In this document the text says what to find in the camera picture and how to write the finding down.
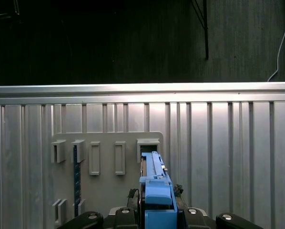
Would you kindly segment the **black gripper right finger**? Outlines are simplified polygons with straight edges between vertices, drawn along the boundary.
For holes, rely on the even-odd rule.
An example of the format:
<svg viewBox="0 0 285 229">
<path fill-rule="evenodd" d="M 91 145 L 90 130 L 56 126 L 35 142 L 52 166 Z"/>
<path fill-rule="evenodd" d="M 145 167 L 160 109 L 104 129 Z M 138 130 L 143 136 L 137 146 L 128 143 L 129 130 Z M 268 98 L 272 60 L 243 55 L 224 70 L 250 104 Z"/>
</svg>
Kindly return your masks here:
<svg viewBox="0 0 285 229">
<path fill-rule="evenodd" d="M 222 213 L 212 219 L 200 208 L 188 207 L 182 198 L 183 186 L 173 187 L 179 229 L 260 229 L 261 227 L 233 213 Z"/>
</svg>

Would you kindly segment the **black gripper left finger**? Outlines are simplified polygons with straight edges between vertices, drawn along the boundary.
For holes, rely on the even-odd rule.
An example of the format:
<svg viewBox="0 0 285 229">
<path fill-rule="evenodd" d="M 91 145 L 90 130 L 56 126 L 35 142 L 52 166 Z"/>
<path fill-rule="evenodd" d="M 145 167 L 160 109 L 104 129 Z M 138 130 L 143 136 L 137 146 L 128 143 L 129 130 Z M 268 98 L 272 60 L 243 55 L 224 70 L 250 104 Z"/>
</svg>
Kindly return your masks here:
<svg viewBox="0 0 285 229">
<path fill-rule="evenodd" d="M 137 188 L 130 189 L 127 206 L 112 208 L 104 217 L 95 211 L 85 212 L 59 226 L 60 229 L 139 229 Z"/>
</svg>

